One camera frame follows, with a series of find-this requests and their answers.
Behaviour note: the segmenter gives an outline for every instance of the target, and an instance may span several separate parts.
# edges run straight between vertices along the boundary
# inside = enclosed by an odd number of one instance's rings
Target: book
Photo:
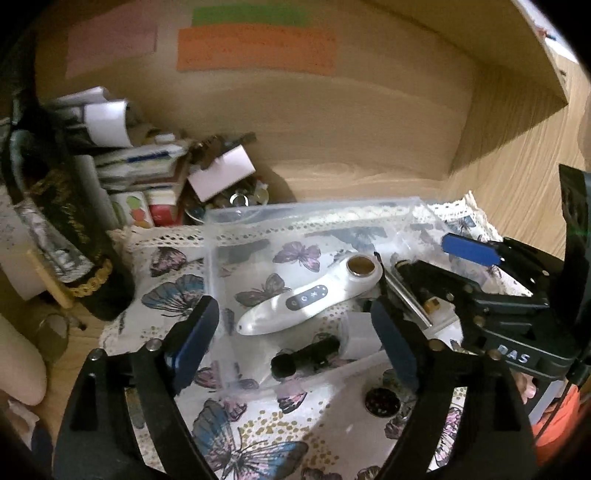
[[[187,158],[187,156],[179,158],[176,169],[174,170],[174,174],[172,176],[138,180],[134,182],[133,188],[137,190],[144,190],[159,187],[172,188],[179,183],[184,185],[185,180],[187,180],[187,176],[189,175],[190,166],[191,165],[189,163],[189,159]]]
[[[102,167],[112,163],[133,163],[141,160],[155,160],[167,157],[182,157],[189,151],[190,142],[177,140],[168,145],[142,145],[137,148],[121,148],[110,153],[95,156],[95,164]]]
[[[177,205],[150,205],[150,214],[155,226],[180,225],[182,211]]]
[[[100,180],[133,179],[139,180],[149,176],[170,177],[177,167],[178,157],[141,160],[131,163],[113,163],[98,167],[96,174]]]

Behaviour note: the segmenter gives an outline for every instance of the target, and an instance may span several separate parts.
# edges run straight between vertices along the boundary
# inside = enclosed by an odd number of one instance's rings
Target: stack of papers
[[[152,206],[165,206],[176,218],[189,175],[190,140],[160,132],[132,102],[114,99],[104,87],[60,97],[46,108],[61,119],[69,147],[84,153],[74,165],[106,230],[153,226]]]

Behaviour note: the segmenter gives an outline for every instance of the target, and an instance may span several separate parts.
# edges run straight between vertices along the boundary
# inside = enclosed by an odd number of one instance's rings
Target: green sticky note
[[[231,4],[193,10],[193,27],[228,23],[308,27],[310,20],[304,9],[283,4]]]

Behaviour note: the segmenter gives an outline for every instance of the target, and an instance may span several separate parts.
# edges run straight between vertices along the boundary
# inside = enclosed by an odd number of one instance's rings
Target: plastic storage box
[[[296,395],[387,361],[383,351],[353,362],[335,358],[322,371],[298,372],[281,382],[270,370],[280,352],[299,350],[327,334],[339,337],[345,312],[361,311],[366,299],[378,296],[377,287],[287,330],[259,336],[235,331],[249,308],[321,277],[347,252],[377,251],[385,268],[420,258],[481,284],[488,279],[483,267],[441,250],[441,237],[450,230],[417,197],[210,210],[206,226],[209,294],[222,317],[210,353],[223,389],[236,398],[257,398],[269,389],[278,397]]]

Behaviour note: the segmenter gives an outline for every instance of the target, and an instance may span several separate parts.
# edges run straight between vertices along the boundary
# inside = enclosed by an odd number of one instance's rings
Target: pink sticky note
[[[245,179],[255,172],[243,146],[238,146],[216,158],[207,170],[196,170],[189,175],[189,183],[202,202]]]
[[[74,25],[68,32],[66,78],[156,49],[154,4],[137,0]]]

